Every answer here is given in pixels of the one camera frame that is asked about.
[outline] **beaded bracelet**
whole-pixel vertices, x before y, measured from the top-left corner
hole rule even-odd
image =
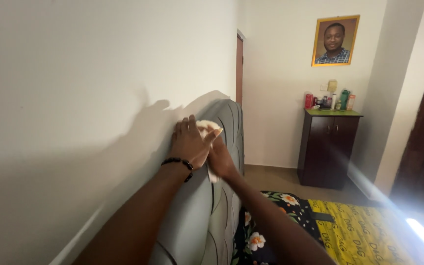
[[[189,169],[191,171],[191,173],[189,173],[189,175],[184,180],[184,182],[188,182],[192,178],[192,169],[193,169],[193,167],[192,167],[191,163],[189,163],[188,160],[181,159],[181,158],[168,158],[168,159],[165,159],[163,161],[163,163],[161,163],[161,165],[163,166],[165,164],[172,163],[172,162],[175,162],[175,163],[182,162],[183,165],[187,166],[187,169]]]

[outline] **fingernail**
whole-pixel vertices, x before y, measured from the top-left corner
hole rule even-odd
[[[215,137],[217,137],[222,131],[223,131],[222,128],[215,130],[215,132],[214,132]]]

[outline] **hand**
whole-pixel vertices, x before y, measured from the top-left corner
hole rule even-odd
[[[228,152],[227,146],[221,136],[217,137],[212,144],[208,157],[209,166],[212,171],[220,178],[228,180],[238,175],[237,169],[233,164],[232,157]]]
[[[221,132],[222,129],[213,130],[202,139],[196,126],[196,117],[191,115],[184,118],[176,124],[167,158],[186,159],[191,163],[193,171],[196,171],[205,163],[212,142]]]

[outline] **white bottle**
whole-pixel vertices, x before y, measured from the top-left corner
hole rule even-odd
[[[331,109],[334,109],[334,105],[336,104],[336,94],[331,96]]]

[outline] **green countertop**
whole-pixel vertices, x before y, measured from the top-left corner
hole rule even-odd
[[[360,113],[353,110],[319,110],[319,109],[306,109],[308,114],[313,116],[354,116],[354,117],[363,117]]]

